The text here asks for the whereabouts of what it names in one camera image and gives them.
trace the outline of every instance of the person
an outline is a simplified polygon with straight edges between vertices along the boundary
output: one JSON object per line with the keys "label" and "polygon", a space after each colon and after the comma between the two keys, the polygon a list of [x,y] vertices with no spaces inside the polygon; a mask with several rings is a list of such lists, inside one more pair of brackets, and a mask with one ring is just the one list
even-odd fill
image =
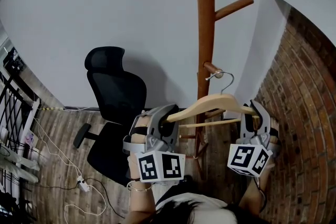
{"label": "person", "polygon": [[[146,126],[149,116],[139,118],[137,126]],[[271,119],[271,127],[276,131],[279,125]],[[132,143],[144,143],[145,136],[132,135]],[[277,143],[278,138],[271,136],[270,143]],[[140,178],[137,159],[134,154],[129,157],[129,166],[132,179]],[[274,160],[268,161],[267,167],[260,175],[259,188],[265,191],[270,168]],[[251,180],[239,205],[228,205],[222,200],[207,197],[197,193],[193,184],[187,180],[171,187],[156,203],[150,183],[135,181],[130,188],[130,208],[123,224],[201,224],[201,223],[267,223],[258,217],[264,203],[264,197],[254,180]]]}

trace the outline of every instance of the bracelet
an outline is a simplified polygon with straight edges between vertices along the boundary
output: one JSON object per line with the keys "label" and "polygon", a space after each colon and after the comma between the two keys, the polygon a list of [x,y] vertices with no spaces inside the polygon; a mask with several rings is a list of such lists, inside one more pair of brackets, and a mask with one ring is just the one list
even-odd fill
{"label": "bracelet", "polygon": [[135,180],[133,180],[133,181],[130,181],[130,182],[128,182],[128,184],[127,184],[127,186],[126,186],[126,188],[129,190],[129,191],[131,191],[132,189],[134,189],[135,191],[147,191],[147,190],[150,190],[152,187],[153,187],[153,184],[151,184],[151,186],[149,187],[149,188],[146,188],[146,189],[138,189],[138,188],[134,188],[133,186],[132,186],[132,183],[133,182],[136,182]]}

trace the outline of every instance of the wire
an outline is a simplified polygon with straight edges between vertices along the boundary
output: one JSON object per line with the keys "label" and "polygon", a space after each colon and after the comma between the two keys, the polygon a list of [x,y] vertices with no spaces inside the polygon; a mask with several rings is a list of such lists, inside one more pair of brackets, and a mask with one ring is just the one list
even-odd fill
{"label": "wire", "polygon": [[[16,150],[17,150],[17,151],[24,151],[25,148],[17,148]],[[31,152],[35,152],[35,153],[39,153],[38,151],[32,149],[31,147],[29,148],[29,151],[31,151]]]}
{"label": "wire", "polygon": [[15,175],[13,175],[13,173],[11,173],[12,175],[6,173],[5,176],[9,176],[9,177],[12,177],[13,179],[15,179],[16,181],[19,181],[20,178],[16,177]]}
{"label": "wire", "polygon": [[101,182],[101,181],[99,181],[99,180],[97,180],[97,179],[95,179],[95,178],[92,178],[92,177],[88,177],[88,178],[86,178],[86,179],[84,179],[85,181],[87,181],[88,179],[92,179],[92,180],[95,180],[95,181],[97,181],[97,182],[99,182],[100,184],[101,184],[101,186],[103,187],[103,189],[105,190],[105,193],[106,193],[106,197],[107,197],[107,201],[108,201],[108,203],[109,203],[109,205],[111,206],[111,208],[112,208],[112,210],[113,210],[113,212],[117,215],[117,216],[119,216],[119,217],[121,217],[121,218],[125,218],[125,217],[123,217],[123,216],[121,216],[121,215],[119,215],[116,211],[115,211],[115,209],[113,208],[113,206],[111,205],[111,203],[110,203],[110,199],[109,199],[109,196],[108,196],[108,194],[107,194],[107,190],[106,190],[106,188],[104,187],[104,185],[103,185],[103,183]]}
{"label": "wire", "polygon": [[40,109],[37,109],[37,110],[59,110],[59,111],[65,111],[65,112],[73,112],[73,111],[81,111],[81,110],[85,110],[85,109],[89,109],[90,106],[88,106],[87,108],[78,108],[78,109],[70,109],[70,110],[67,110],[67,109],[64,109],[64,108],[40,108]]}
{"label": "wire", "polygon": [[26,182],[26,184],[31,185],[31,186],[35,186],[35,187],[39,187],[39,188],[60,188],[60,189],[64,189],[64,190],[72,190],[77,188],[78,184],[80,183],[80,181],[78,181],[75,185],[75,187],[73,188],[62,188],[62,187],[57,187],[57,186],[53,186],[53,187],[48,187],[48,186],[42,186],[42,185],[36,185],[36,184],[31,184],[29,182]]}
{"label": "wire", "polygon": [[102,212],[100,212],[99,214],[95,214],[95,213],[91,213],[91,212],[86,212],[86,211],[84,211],[83,209],[79,208],[77,205],[65,205],[65,206],[64,206],[64,219],[65,219],[65,222],[66,222],[67,224],[69,224],[69,223],[68,223],[68,221],[67,221],[67,217],[66,217],[66,209],[67,209],[67,207],[69,207],[69,206],[74,206],[74,207],[76,207],[77,209],[79,209],[80,211],[82,211],[84,214],[89,214],[89,215],[93,215],[93,216],[100,216],[102,213],[105,212],[105,210],[106,210],[106,208],[107,208],[107,204],[106,204],[106,201],[105,201],[105,198],[104,198],[103,194],[102,194],[100,191],[98,191],[95,187],[93,187],[92,185],[88,185],[88,186],[89,186],[89,187],[92,187],[93,189],[95,189],[95,190],[100,194],[100,196],[103,198],[104,203],[105,203],[105,208],[104,208],[104,210],[103,210]]}
{"label": "wire", "polygon": [[264,198],[264,204],[263,204],[263,207],[262,207],[261,210],[260,210],[260,213],[261,213],[261,212],[264,210],[264,208],[266,207],[266,205],[267,205],[267,197],[266,197],[264,191],[259,187],[259,184],[257,183],[255,177],[253,178],[253,180],[254,180],[254,183],[256,183],[256,186],[257,186],[258,190],[260,191],[261,195],[262,195],[263,198]]}
{"label": "wire", "polygon": [[15,182],[15,181],[18,181],[18,180],[14,178],[15,181],[13,181],[13,178],[11,178],[10,175],[6,174],[5,176],[3,176],[3,178],[8,179],[11,183],[15,184],[16,186],[20,186],[20,184],[18,182]]}
{"label": "wire", "polygon": [[[60,150],[59,149],[59,147],[58,146],[56,146],[56,144],[50,139],[50,137],[47,135],[47,133],[46,133],[46,131],[42,128],[42,126],[40,125],[40,123],[39,123],[39,119],[36,119],[36,118],[34,118],[34,120],[36,121],[36,123],[38,124],[38,134],[39,134],[39,136],[40,136],[40,138],[41,138],[41,140],[46,144],[46,146],[47,146],[47,149],[48,149],[48,152],[50,153],[50,155],[56,155],[56,156],[58,156],[60,159],[61,159],[61,161],[65,164],[65,165],[67,165],[67,166],[73,166],[73,167],[75,167],[76,168],[76,173],[77,173],[77,176],[79,177],[79,174],[80,174],[80,176],[82,176],[82,173],[81,173],[81,171],[80,171],[80,169],[63,153],[63,151],[62,150]],[[51,153],[50,152],[50,149],[49,149],[49,147],[48,147],[48,144],[47,144],[47,142],[46,141],[44,141],[43,140],[43,138],[42,138],[42,136],[41,136],[41,133],[40,133],[40,128],[42,129],[42,131],[44,132],[44,134],[48,137],[48,139],[51,141],[51,143],[63,154],[63,156],[69,161],[69,163],[70,164],[67,164],[65,161],[63,161],[63,159],[62,159],[62,157],[60,156],[60,155],[58,155],[58,154],[56,154],[56,153]]]}
{"label": "wire", "polygon": [[[46,131],[42,128],[42,126],[40,125],[40,123],[39,123],[39,119],[36,119],[36,118],[34,118],[34,120],[36,121],[36,123],[38,124],[38,134],[39,134],[39,136],[40,136],[40,138],[41,138],[41,140],[46,144],[46,146],[47,146],[47,149],[48,149],[48,151],[49,151],[49,153],[50,153],[50,155],[57,155],[60,159],[61,159],[61,161],[65,164],[65,165],[68,165],[68,166],[73,166],[73,167],[75,167],[76,168],[76,172],[77,172],[77,175],[78,175],[78,177],[79,177],[79,173],[80,173],[80,176],[82,177],[82,173],[81,173],[81,171],[80,171],[80,169],[63,153],[63,151],[61,151],[60,149],[59,149],[59,147],[58,146],[56,146],[56,144],[50,139],[50,137],[47,135],[47,133],[46,133]],[[51,153],[50,152],[50,150],[49,150],[49,147],[48,147],[48,144],[47,144],[47,142],[45,142],[44,140],[43,140],[43,138],[42,138],[42,136],[41,136],[41,133],[40,133],[40,128],[42,129],[42,131],[44,132],[44,134],[48,137],[48,139],[52,142],[52,144],[63,154],[63,156],[69,161],[69,163],[70,164],[67,164],[63,159],[62,159],[62,157],[59,155],[59,154],[56,154],[56,153]],[[67,207],[69,207],[69,206],[74,206],[74,207],[76,207],[77,209],[79,209],[80,211],[82,211],[84,214],[89,214],[89,215],[93,215],[93,216],[100,216],[101,214],[103,214],[104,212],[105,212],[105,210],[106,210],[106,208],[107,208],[107,204],[106,204],[106,201],[105,201],[105,198],[104,198],[104,196],[103,196],[103,194],[100,192],[100,191],[98,191],[95,187],[93,187],[92,185],[88,185],[88,187],[92,187],[93,189],[95,189],[99,194],[100,194],[100,196],[103,198],[103,200],[104,200],[104,203],[105,203],[105,208],[104,208],[104,210],[101,212],[101,213],[99,213],[99,214],[95,214],[95,213],[91,213],[91,212],[86,212],[86,211],[84,211],[83,209],[81,209],[80,207],[78,207],[77,205],[73,205],[73,204],[69,204],[69,205],[65,205],[64,206],[64,219],[65,219],[65,222],[67,223],[67,224],[69,224],[68,223],[68,221],[67,221],[67,217],[66,217],[66,209],[67,209]]]}

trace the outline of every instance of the chair armrest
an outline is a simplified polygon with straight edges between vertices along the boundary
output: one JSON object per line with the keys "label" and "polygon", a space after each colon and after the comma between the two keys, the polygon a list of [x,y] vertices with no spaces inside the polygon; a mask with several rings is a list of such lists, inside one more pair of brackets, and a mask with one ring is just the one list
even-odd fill
{"label": "chair armrest", "polygon": [[85,123],[78,131],[75,139],[74,139],[74,142],[73,142],[73,145],[75,146],[75,148],[79,148],[81,143],[83,142],[84,138],[87,138],[87,139],[91,139],[91,140],[96,140],[97,139],[97,135],[95,134],[92,134],[89,132],[91,128],[91,125],[89,123]]}

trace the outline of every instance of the wooden clothes hanger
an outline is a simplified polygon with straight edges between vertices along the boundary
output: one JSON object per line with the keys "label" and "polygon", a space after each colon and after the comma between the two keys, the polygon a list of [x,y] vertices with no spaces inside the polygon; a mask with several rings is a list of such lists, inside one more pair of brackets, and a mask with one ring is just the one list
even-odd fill
{"label": "wooden clothes hanger", "polygon": [[196,103],[181,112],[169,115],[166,121],[180,121],[213,109],[223,109],[237,113],[257,115],[252,108],[249,108],[248,106],[240,106],[233,95],[216,93],[198,99]]}
{"label": "wooden clothes hanger", "polygon": [[211,121],[204,123],[192,123],[192,124],[181,124],[178,128],[195,128],[195,127],[205,127],[205,126],[214,126],[214,125],[222,125],[228,123],[239,122],[242,119],[232,119],[232,120],[223,120],[223,121]]}

